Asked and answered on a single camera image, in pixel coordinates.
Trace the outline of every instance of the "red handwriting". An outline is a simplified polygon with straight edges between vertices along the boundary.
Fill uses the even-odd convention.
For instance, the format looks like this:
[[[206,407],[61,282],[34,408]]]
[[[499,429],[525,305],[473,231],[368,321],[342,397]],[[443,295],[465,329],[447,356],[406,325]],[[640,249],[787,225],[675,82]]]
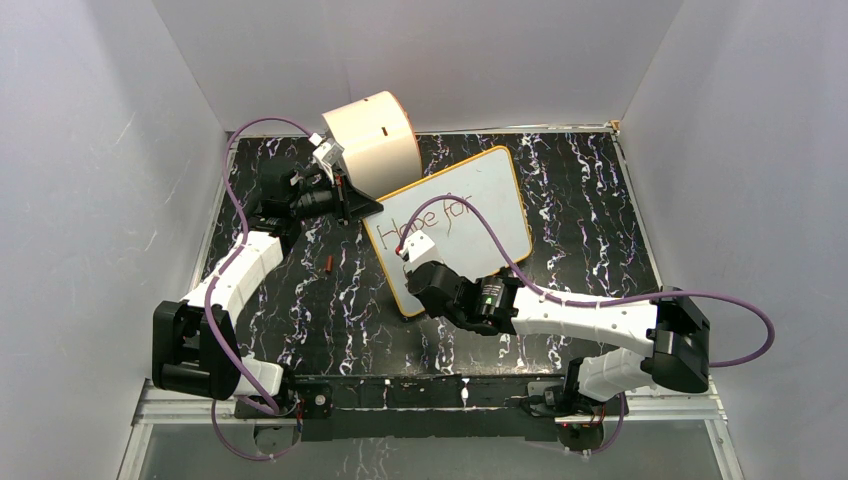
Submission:
[[[471,198],[471,195],[467,197],[463,197],[468,200]],[[453,219],[468,213],[468,208],[460,202],[455,200],[444,200],[441,204],[442,215],[448,221],[448,235],[450,235],[450,230],[453,227]],[[417,232],[418,230],[423,230],[427,227],[435,227],[439,224],[439,218],[437,218],[437,214],[435,212],[431,212],[425,210],[421,212],[417,217],[412,219],[411,226],[409,227],[409,233]],[[400,241],[400,236],[403,231],[406,229],[408,224],[404,223],[403,225],[398,227],[395,219],[392,219],[391,226],[380,227],[377,225],[377,235],[380,237],[380,243],[383,246],[383,250],[394,250],[396,246],[396,241]]]

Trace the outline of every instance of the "marble tabletop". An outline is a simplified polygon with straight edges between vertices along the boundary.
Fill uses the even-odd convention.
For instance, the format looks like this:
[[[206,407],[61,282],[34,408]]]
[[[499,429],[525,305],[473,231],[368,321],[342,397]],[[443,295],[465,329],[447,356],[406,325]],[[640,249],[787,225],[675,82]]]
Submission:
[[[497,145],[510,150],[533,240],[520,266],[539,285],[610,296],[657,289],[610,133],[419,135],[418,143],[425,174]],[[304,166],[311,150],[305,138],[242,139],[230,171],[236,194],[244,200],[258,188],[261,162],[285,157]],[[225,198],[204,274],[237,234]],[[303,225],[291,255],[248,301],[236,336],[242,356],[292,365],[298,375],[558,373],[574,357],[606,351],[570,337],[482,337],[423,314],[406,319],[363,227],[331,218]]]

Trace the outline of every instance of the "gray wall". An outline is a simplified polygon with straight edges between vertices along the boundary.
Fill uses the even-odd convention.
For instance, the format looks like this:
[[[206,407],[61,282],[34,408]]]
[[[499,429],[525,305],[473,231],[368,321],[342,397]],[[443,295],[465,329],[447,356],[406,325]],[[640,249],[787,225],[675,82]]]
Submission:
[[[620,119],[681,2],[154,0],[227,130],[389,90],[418,131]]]
[[[149,0],[0,11],[0,477],[115,478],[223,130]]]
[[[713,371],[750,479],[845,477],[846,45],[839,0],[687,1],[622,126],[663,280],[777,324],[765,357]],[[714,359],[762,342],[752,315],[699,303]]]

